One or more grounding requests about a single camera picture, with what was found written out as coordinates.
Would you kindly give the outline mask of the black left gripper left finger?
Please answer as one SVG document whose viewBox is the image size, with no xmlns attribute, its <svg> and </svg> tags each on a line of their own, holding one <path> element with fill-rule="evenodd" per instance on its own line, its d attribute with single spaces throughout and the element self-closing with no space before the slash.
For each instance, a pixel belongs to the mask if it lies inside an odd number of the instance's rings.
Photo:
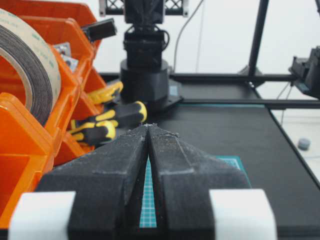
<svg viewBox="0 0 320 240">
<path fill-rule="evenodd" d="M 55 167 L 36 191 L 75 192 L 69 239 L 119 240 L 139 228 L 147 158 L 148 127 L 141 125 Z"/>
</svg>

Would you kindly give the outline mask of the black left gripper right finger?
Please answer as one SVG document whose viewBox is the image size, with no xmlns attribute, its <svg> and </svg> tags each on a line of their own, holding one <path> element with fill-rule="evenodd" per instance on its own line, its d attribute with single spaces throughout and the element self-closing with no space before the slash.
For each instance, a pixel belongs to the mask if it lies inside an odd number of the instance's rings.
<svg viewBox="0 0 320 240">
<path fill-rule="evenodd" d="M 210 190 L 249 189 L 246 174 L 157 125 L 149 126 L 156 223 L 168 240 L 212 240 Z"/>
</svg>

